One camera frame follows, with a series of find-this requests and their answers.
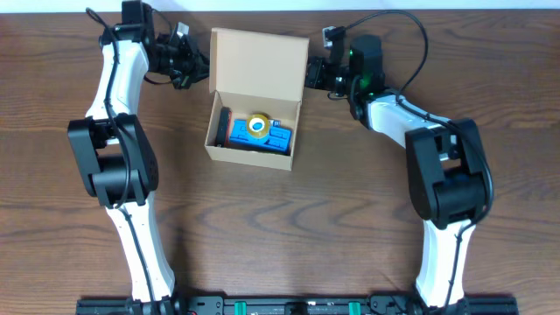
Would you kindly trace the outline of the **blue plastic block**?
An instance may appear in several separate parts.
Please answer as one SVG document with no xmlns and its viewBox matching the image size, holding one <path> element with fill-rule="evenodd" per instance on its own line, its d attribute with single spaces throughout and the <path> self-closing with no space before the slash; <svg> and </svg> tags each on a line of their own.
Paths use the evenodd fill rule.
<svg viewBox="0 0 560 315">
<path fill-rule="evenodd" d="M 291 130 L 272 126 L 266 136 L 255 138 L 247 131 L 245 120 L 235 120 L 229 136 L 229 142 L 260 150 L 287 154 L 291 143 Z"/>
</svg>

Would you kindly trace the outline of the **brown cardboard box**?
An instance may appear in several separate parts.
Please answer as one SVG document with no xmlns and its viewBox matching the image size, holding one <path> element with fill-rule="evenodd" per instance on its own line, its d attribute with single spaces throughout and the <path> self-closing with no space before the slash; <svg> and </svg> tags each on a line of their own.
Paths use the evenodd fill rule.
<svg viewBox="0 0 560 315">
<path fill-rule="evenodd" d="M 298 120 L 303 104 L 308 38 L 213 28 L 210 41 L 209 91 L 214 94 L 205 148 L 212 160 L 292 169 Z M 237 120 L 262 114 L 291 131 L 285 153 L 245 144 L 216 142 L 221 111 L 230 110 L 228 134 Z"/>
</svg>

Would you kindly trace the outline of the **yellow clear tape roll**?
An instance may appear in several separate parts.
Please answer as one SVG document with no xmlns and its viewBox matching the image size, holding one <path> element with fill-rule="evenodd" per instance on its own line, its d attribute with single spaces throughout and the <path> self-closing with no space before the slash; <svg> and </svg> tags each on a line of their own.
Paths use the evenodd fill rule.
<svg viewBox="0 0 560 315">
<path fill-rule="evenodd" d="M 264 138 L 269 134 L 270 120 L 262 114 L 250 115 L 246 121 L 246 130 L 253 138 Z"/>
</svg>

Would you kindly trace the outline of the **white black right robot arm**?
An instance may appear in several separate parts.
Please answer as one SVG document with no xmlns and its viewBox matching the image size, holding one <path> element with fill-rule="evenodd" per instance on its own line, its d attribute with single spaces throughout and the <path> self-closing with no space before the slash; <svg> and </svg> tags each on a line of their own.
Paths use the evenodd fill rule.
<svg viewBox="0 0 560 315">
<path fill-rule="evenodd" d="M 327 27 L 330 55 L 311 57 L 305 86 L 346 100 L 353 119 L 405 149 L 409 197 L 423 221 L 423 258 L 414 311 L 452 314 L 466 308 L 462 274 L 473 231 L 490 209 L 491 173 L 476 123 L 433 115 L 385 84 L 382 43 L 362 35 L 344 43 Z"/>
</svg>

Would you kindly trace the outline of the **red and black stapler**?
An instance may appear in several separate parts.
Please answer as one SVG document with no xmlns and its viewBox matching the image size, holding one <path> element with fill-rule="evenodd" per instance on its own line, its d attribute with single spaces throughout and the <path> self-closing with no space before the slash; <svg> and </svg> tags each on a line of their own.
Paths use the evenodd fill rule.
<svg viewBox="0 0 560 315">
<path fill-rule="evenodd" d="M 232 111 L 230 108 L 223 107 L 220 110 L 218 129 L 215 138 L 216 147 L 225 147 L 228 143 L 231 115 L 232 115 Z"/>
</svg>

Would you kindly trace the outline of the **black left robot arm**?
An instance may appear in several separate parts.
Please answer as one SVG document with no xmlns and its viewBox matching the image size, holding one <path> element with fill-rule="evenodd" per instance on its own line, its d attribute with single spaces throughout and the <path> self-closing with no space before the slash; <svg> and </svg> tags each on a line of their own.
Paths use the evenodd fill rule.
<svg viewBox="0 0 560 315">
<path fill-rule="evenodd" d="M 176 89 L 188 89 L 208 77 L 210 61 L 190 40 L 186 24 L 157 35 L 156 12 L 143 1 L 124 1 L 121 23 L 109 25 L 93 9 L 86 10 L 103 27 L 103 69 L 93 104 L 84 118 L 68 124 L 67 136 L 85 190 L 115 225 L 129 267 L 131 295 L 81 299 L 79 314 L 188 312 L 158 232 L 158 161 L 137 112 L 149 73 L 166 76 Z"/>
</svg>

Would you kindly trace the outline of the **small white blue item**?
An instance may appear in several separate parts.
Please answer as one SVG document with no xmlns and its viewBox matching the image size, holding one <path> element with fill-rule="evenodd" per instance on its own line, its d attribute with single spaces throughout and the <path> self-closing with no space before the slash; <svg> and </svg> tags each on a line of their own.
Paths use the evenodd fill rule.
<svg viewBox="0 0 560 315">
<path fill-rule="evenodd" d="M 269 126 L 270 127 L 280 127 L 281 126 L 281 122 L 279 120 L 269 120 Z"/>
</svg>

